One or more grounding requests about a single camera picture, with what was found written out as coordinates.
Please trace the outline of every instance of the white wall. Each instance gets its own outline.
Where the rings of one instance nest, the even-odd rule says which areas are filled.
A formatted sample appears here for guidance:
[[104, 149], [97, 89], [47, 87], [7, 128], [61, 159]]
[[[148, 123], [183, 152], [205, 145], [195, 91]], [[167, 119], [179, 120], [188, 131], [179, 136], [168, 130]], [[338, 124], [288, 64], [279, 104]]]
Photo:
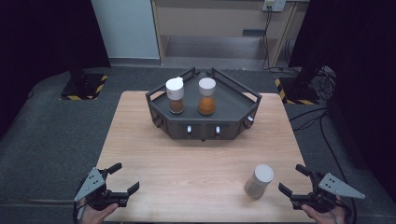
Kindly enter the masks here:
[[160, 59], [150, 0], [92, 0], [109, 58]]

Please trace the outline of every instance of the human hand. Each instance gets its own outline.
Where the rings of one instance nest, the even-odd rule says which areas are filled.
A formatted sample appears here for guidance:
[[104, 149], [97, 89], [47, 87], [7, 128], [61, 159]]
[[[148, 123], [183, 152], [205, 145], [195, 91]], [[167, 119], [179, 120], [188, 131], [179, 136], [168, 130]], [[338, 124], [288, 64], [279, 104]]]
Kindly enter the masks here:
[[106, 217], [112, 214], [119, 207], [117, 203], [113, 203], [102, 211], [97, 211], [89, 205], [85, 205], [84, 213], [82, 214], [81, 224], [102, 224]]
[[318, 224], [345, 224], [346, 214], [342, 207], [335, 206], [335, 208], [328, 213], [319, 213], [314, 208], [306, 204], [303, 204], [301, 208]]

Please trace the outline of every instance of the black tray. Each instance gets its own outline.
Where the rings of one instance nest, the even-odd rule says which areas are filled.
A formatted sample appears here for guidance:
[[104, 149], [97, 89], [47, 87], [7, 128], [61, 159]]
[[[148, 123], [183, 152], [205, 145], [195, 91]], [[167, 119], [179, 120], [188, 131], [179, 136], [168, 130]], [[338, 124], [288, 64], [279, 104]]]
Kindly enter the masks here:
[[[212, 68], [210, 73], [191, 68], [178, 77], [184, 82], [184, 111], [173, 114], [169, 110], [165, 84], [146, 93], [153, 123], [175, 139], [230, 140], [253, 124], [262, 96], [242, 83]], [[216, 80], [216, 111], [210, 116], [198, 112], [201, 99], [198, 82], [203, 77]]]

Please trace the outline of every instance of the white lid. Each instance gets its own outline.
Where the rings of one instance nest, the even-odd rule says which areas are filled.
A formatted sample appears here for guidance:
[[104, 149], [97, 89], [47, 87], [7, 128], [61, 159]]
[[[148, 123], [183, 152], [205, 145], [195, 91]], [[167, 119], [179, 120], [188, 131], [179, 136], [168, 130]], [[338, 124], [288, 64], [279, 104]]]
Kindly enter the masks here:
[[175, 77], [166, 81], [166, 95], [171, 100], [179, 100], [183, 98], [184, 89], [183, 89], [183, 78]]
[[254, 170], [254, 175], [263, 184], [268, 184], [274, 179], [274, 171], [269, 165], [260, 164]]
[[215, 93], [216, 81], [211, 77], [204, 77], [199, 81], [199, 92], [204, 96]]

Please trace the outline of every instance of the electrical outlet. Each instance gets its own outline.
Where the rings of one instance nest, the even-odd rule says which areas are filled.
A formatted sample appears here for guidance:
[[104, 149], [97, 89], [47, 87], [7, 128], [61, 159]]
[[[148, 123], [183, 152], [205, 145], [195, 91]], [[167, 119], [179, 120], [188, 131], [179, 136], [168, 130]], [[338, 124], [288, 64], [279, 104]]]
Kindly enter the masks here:
[[262, 11], [283, 11], [286, 5], [286, 0], [264, 0]]

